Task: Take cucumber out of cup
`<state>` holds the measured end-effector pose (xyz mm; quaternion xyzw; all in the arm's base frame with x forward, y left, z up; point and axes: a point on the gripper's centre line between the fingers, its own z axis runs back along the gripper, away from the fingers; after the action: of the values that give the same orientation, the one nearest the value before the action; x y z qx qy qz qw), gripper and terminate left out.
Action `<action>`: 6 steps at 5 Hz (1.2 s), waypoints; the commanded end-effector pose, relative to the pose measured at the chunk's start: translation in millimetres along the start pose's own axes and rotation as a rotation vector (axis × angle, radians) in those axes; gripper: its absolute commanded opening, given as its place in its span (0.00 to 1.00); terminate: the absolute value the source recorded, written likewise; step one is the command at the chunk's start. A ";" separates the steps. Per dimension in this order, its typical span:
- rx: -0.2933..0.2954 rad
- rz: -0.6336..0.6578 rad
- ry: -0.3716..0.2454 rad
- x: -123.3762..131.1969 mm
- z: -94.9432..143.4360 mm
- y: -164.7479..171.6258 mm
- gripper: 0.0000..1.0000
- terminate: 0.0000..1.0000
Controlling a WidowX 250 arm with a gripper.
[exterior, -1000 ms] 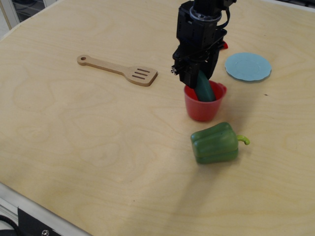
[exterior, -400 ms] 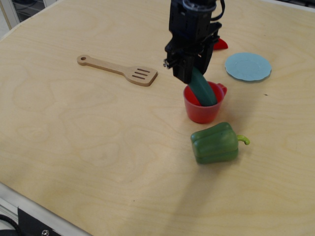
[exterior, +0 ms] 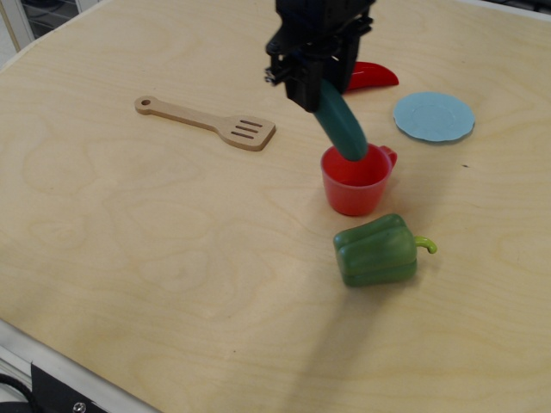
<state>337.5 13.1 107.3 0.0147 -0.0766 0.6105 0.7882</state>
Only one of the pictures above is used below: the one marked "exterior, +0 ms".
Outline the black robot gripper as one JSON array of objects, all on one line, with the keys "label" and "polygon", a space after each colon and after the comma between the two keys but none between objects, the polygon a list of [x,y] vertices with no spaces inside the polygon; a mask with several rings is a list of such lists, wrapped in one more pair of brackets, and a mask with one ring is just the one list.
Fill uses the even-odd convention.
[{"label": "black robot gripper", "polygon": [[318,110],[322,79],[347,90],[360,39],[371,30],[372,1],[277,1],[281,26],[265,47],[268,83],[285,83],[287,98]]}]

